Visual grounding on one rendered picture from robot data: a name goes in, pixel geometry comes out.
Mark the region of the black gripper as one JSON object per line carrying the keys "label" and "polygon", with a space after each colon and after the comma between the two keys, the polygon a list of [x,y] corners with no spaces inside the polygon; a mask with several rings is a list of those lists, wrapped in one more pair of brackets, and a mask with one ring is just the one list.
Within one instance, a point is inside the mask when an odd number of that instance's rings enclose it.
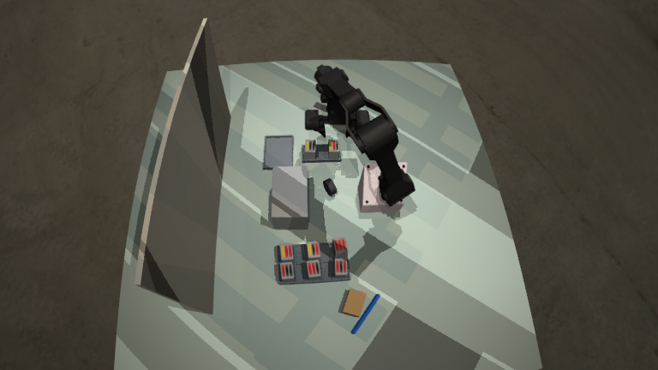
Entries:
{"label": "black gripper", "polygon": [[[369,113],[367,110],[356,110],[351,117],[351,132],[362,127],[364,124],[370,122]],[[346,113],[344,110],[334,110],[330,107],[328,102],[328,115],[319,115],[318,110],[305,111],[305,129],[318,131],[324,138],[326,138],[325,124],[346,124]],[[354,134],[354,133],[353,133]]]}

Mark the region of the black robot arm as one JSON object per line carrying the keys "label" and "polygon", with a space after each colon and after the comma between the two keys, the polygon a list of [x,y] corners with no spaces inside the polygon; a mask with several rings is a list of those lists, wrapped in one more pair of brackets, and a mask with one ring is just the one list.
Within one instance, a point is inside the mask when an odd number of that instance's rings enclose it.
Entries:
{"label": "black robot arm", "polygon": [[[366,98],[363,92],[355,89],[348,82],[346,73],[336,67],[321,64],[315,72],[317,81],[315,89],[320,95],[321,103],[328,102],[334,110],[344,110],[346,113],[346,128],[359,148],[370,160],[375,160],[380,168],[379,189],[381,198],[389,207],[415,191],[414,183],[409,175],[398,165],[394,149],[398,145],[398,128],[389,117],[382,105]],[[375,119],[351,132],[350,115],[364,105],[381,113]],[[382,175],[381,175],[382,174]]]}

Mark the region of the blue rod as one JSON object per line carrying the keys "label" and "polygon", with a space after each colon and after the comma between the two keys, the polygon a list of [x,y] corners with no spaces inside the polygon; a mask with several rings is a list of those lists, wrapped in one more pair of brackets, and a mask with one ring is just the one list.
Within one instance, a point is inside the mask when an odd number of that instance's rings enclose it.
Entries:
{"label": "blue rod", "polygon": [[379,298],[380,298],[380,295],[375,296],[375,298],[372,300],[372,302],[368,306],[368,308],[367,308],[366,312],[364,313],[364,315],[362,316],[362,318],[358,321],[358,323],[356,324],[356,326],[352,330],[351,334],[356,334],[356,332],[359,330],[359,327],[361,326],[362,322],[367,318],[368,314],[371,312],[372,308],[374,307],[376,302],[379,300]]}

